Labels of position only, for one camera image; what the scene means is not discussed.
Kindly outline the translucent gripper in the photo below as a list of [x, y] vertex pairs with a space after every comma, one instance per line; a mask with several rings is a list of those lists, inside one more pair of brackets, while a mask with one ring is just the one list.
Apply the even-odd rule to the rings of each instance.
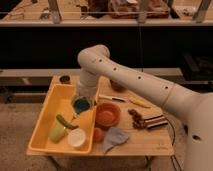
[[94, 98], [86, 96], [75, 96], [71, 102], [71, 106], [74, 110], [74, 116], [77, 117], [81, 113], [91, 109], [97, 104]]

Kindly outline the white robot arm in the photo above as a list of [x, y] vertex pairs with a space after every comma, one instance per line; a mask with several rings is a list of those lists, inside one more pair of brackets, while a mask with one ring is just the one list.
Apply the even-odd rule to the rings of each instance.
[[97, 92], [100, 76], [161, 107], [188, 126], [184, 171], [213, 170], [213, 93], [198, 93], [174, 82], [113, 62], [105, 45], [78, 53], [81, 66], [76, 91], [82, 96]]

